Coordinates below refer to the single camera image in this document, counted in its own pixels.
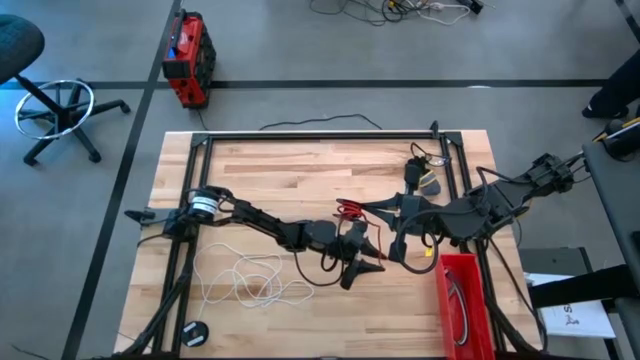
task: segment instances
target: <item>red cable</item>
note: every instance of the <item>red cable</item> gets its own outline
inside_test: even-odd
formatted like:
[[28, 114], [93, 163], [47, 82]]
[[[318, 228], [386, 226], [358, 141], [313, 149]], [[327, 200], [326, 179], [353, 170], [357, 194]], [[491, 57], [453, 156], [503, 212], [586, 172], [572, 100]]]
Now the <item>red cable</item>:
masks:
[[374, 224], [367, 220], [367, 215], [362, 211], [362, 205], [352, 202], [344, 201], [336, 209], [340, 216], [348, 221], [354, 221], [362, 218], [364, 222], [378, 229], [378, 264], [382, 266], [382, 242], [380, 241], [380, 225]]

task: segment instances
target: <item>red box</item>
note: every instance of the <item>red box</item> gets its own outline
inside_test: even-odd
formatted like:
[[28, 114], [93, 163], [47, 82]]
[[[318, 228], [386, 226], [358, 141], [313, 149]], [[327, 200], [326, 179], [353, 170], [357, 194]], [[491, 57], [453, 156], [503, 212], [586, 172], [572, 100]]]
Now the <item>red box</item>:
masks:
[[[466, 302], [469, 331], [468, 339], [462, 346], [458, 346], [455, 341], [462, 337], [464, 331], [464, 309], [457, 296], [449, 296], [452, 282], [446, 276], [447, 271], [453, 275]], [[447, 359], [494, 360], [476, 256], [473, 254], [441, 255], [436, 266], [436, 282]]]
[[215, 60], [216, 51], [202, 15], [181, 9], [173, 21], [162, 73], [182, 107], [199, 109], [208, 105]]

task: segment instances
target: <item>white cable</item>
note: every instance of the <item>white cable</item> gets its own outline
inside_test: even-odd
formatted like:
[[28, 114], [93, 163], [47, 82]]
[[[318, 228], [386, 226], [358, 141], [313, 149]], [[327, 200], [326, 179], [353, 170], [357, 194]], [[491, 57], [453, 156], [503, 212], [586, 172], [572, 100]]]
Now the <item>white cable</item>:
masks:
[[[467, 7], [467, 6], [464, 6], [464, 5], [449, 5], [449, 4], [442, 4], [442, 3], [439, 3], [439, 2], [427, 3], [426, 1], [421, 0], [421, 1], [419, 1], [419, 3], [422, 3], [423, 6], [416, 7], [411, 2], [411, 0], [407, 0], [407, 2], [409, 3], [409, 5], [411, 5], [411, 7], [416, 9], [416, 13], [418, 13], [418, 16], [420, 16], [421, 18], [426, 19], [426, 20], [430, 20], [430, 21], [435, 21], [435, 22], [437, 22], [439, 24], [447, 25], [447, 26], [454, 25], [455, 23], [458, 22], [458, 20], [466, 17], [467, 15], [469, 15], [469, 13], [471, 13], [471, 9], [469, 7]], [[431, 16], [424, 15], [418, 9], [420, 9], [420, 10], [425, 10], [425, 9], [426, 10], [436, 10], [436, 11], [442, 11], [444, 9], [462, 9], [462, 10], [464, 10], [464, 14], [458, 16], [453, 21], [446, 22], [446, 21], [443, 21], [443, 20], [440, 20], [440, 19], [436, 19], [436, 18], [431, 17]]]
[[[198, 267], [196, 265], [196, 261], [198, 260], [198, 256], [200, 256], [200, 254], [203, 251], [208, 250], [208, 249], [210, 249], [212, 247], [215, 247], [215, 246], [222, 246], [222, 247], [227, 248], [231, 252], [233, 252], [236, 255], [240, 256], [240, 259], [238, 259], [238, 261], [236, 261], [236, 263], [233, 265], [233, 268], [226, 269], [226, 270], [222, 271], [220, 274], [218, 274], [211, 281], [211, 283], [209, 284], [209, 289], [207, 289], [207, 291], [205, 292], [205, 290], [204, 290], [205, 284], [204, 284], [204, 281], [202, 280], [202, 276], [198, 272]], [[269, 259], [269, 258], [277, 258], [278, 259], [277, 268], [274, 268], [273, 266], [271, 266], [270, 264], [268, 264], [266, 262], [256, 261], [256, 260], [259, 260], [259, 259]], [[248, 274], [248, 275], [244, 275], [243, 276], [237, 270], [238, 266], [243, 261], [247, 261], [247, 262], [250, 262], [252, 264], [258, 265], [260, 267], [269, 269], [273, 273], [271, 274], [271, 276], [266, 276], [266, 275], [262, 275], [262, 274]], [[202, 249], [198, 250], [198, 252], [196, 253], [196, 255], [193, 258], [193, 271], [196, 274], [196, 276], [198, 277], [198, 280], [200, 281], [200, 287], [201, 287], [201, 291], [202, 291], [202, 305], [200, 306], [200, 311], [198, 312], [197, 320], [200, 320], [200, 318], [202, 317], [202, 311], [204, 310], [204, 307], [205, 307], [206, 304], [217, 304], [217, 303], [225, 300], [229, 296], [231, 296], [231, 294], [234, 293], [234, 292], [235, 292], [235, 295], [236, 295], [236, 299], [244, 307], [247, 307], [247, 308], [254, 308], [254, 307], [258, 307], [258, 306], [267, 307], [267, 306], [273, 304], [274, 302], [282, 302], [282, 303], [289, 304], [289, 305], [298, 305], [298, 304], [301, 304], [302, 302], [304, 302], [305, 300], [307, 300], [307, 299], [309, 299], [309, 298], [311, 298], [313, 296], [313, 294], [315, 293], [315, 290], [313, 289], [313, 287], [311, 287], [311, 285], [307, 284], [306, 282], [304, 282], [302, 280], [293, 280], [293, 281], [289, 282], [288, 284], [286, 284], [285, 286], [282, 286], [282, 281], [280, 280], [280, 276], [278, 276], [278, 274], [280, 273], [281, 270], [282, 270], [282, 258], [280, 257], [280, 255], [277, 255], [277, 254], [246, 256], [246, 255], [242, 254], [241, 252], [237, 251], [236, 249], [232, 248], [231, 246], [229, 246], [227, 244], [224, 244], [224, 243], [213, 243], [213, 244], [210, 244], [210, 245], [207, 245], [207, 246], [203, 247]], [[223, 275], [225, 275], [227, 273], [231, 273], [232, 274], [233, 286], [231, 287], [229, 292], [227, 292], [223, 297], [221, 297], [219, 299], [215, 299], [215, 300], [209, 300], [209, 293], [211, 292], [211, 289], [216, 284], [218, 279], [220, 279]], [[247, 280], [255, 279], [255, 278], [264, 280], [264, 284], [262, 285], [262, 287], [260, 288], [260, 291], [258, 291], [258, 293], [256, 295], [254, 295], [251, 292], [251, 290], [249, 289], [249, 283], [247, 282]], [[291, 286], [292, 284], [296, 284], [296, 283], [304, 284], [305, 286], [307, 286], [309, 288], [309, 290], [310, 290], [309, 295], [307, 295], [305, 298], [303, 298], [300, 301], [289, 301], [289, 300], [281, 299], [281, 296], [287, 290], [287, 288], [289, 286]], [[247, 294], [249, 294], [253, 298], [253, 301], [247, 302], [247, 301], [244, 301], [244, 300], [241, 299], [240, 295], [238, 294], [238, 287], [240, 285], [244, 285], [245, 291], [247, 292]]]

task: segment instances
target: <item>wooden tabletop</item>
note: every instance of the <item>wooden tabletop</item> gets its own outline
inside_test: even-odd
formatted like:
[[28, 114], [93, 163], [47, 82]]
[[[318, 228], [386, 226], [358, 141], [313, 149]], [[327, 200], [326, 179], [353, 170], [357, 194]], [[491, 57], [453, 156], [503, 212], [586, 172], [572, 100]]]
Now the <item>wooden tabletop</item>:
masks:
[[[178, 205], [192, 133], [165, 135], [149, 206], [174, 208]], [[470, 169], [495, 169], [487, 133], [462, 131]], [[416, 140], [425, 150], [440, 153], [434, 140]], [[237, 198], [283, 221], [331, 220], [336, 198], [360, 202], [382, 200], [404, 191], [404, 164], [410, 156], [411, 140], [315, 140], [315, 141], [216, 141], [209, 174], [210, 185], [230, 188]], [[458, 192], [463, 193], [455, 150], [451, 147]], [[202, 151], [196, 169], [200, 169]], [[528, 164], [523, 164], [523, 171]], [[444, 169], [435, 168], [442, 192], [430, 197], [437, 204], [450, 201]], [[474, 186], [480, 179], [472, 171]], [[199, 178], [198, 171], [194, 181]], [[374, 216], [369, 220], [380, 223]], [[283, 282], [301, 279], [293, 257], [276, 242], [241, 225], [223, 228], [200, 227], [198, 248], [224, 242], [247, 255], [280, 254]], [[161, 232], [160, 226], [145, 229], [142, 236]], [[377, 244], [374, 228], [368, 232]], [[393, 240], [388, 228], [382, 230], [386, 253]], [[502, 229], [494, 240], [505, 255], [520, 287], [524, 277], [510, 228]], [[424, 267], [424, 247], [418, 238], [407, 237], [407, 262]], [[131, 344], [157, 309], [162, 292], [170, 243], [149, 241], [138, 249], [115, 351]], [[459, 253], [448, 243], [441, 253]], [[507, 272], [490, 250], [487, 254], [498, 304], [530, 343], [540, 343], [535, 322], [517, 296]], [[334, 279], [325, 273], [317, 253], [300, 256], [305, 274], [318, 281]], [[237, 256], [220, 248], [206, 250], [198, 258], [198, 271], [208, 284], [217, 274], [233, 266]], [[210, 328], [209, 340], [200, 347], [182, 347], [185, 357], [438, 357], [444, 355], [434, 273], [413, 275], [399, 264], [384, 261], [383, 273], [359, 276], [350, 291], [338, 285], [316, 288], [315, 295], [300, 305], [274, 303], [247, 309], [235, 297], [207, 305], [202, 314]], [[227, 293], [231, 276], [216, 285], [210, 299]], [[202, 304], [201, 285], [194, 276], [187, 321], [195, 320]], [[304, 285], [289, 288], [283, 298], [299, 300], [308, 293]], [[243, 298], [248, 294], [240, 292]], [[169, 315], [164, 347], [171, 343], [175, 313]]]

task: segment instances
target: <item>office chair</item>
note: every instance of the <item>office chair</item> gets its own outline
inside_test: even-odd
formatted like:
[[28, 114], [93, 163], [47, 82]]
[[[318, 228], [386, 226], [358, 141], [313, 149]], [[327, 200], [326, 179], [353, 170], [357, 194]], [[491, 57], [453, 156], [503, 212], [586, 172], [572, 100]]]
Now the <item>office chair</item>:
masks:
[[[31, 150], [24, 156], [25, 164], [37, 164], [35, 157], [54, 140], [73, 134], [89, 152], [89, 160], [94, 163], [102, 158], [87, 135], [80, 129], [90, 116], [120, 107], [123, 113], [131, 112], [123, 100], [110, 101], [96, 105], [91, 86], [81, 79], [56, 80], [37, 87], [31, 81], [20, 75], [20, 72], [33, 63], [44, 50], [44, 36], [33, 23], [14, 15], [0, 15], [0, 85], [11, 78], [29, 93], [25, 95], [16, 107], [14, 121], [18, 131], [23, 135], [38, 140]], [[61, 103], [60, 90], [69, 88], [71, 92], [65, 104]], [[55, 89], [55, 99], [47, 96], [42, 90]], [[89, 100], [80, 102], [81, 92], [88, 94]], [[24, 109], [31, 97], [40, 100], [48, 109], [45, 111]], [[51, 129], [44, 135], [37, 135], [26, 131], [22, 124], [28, 120], [46, 120]]]

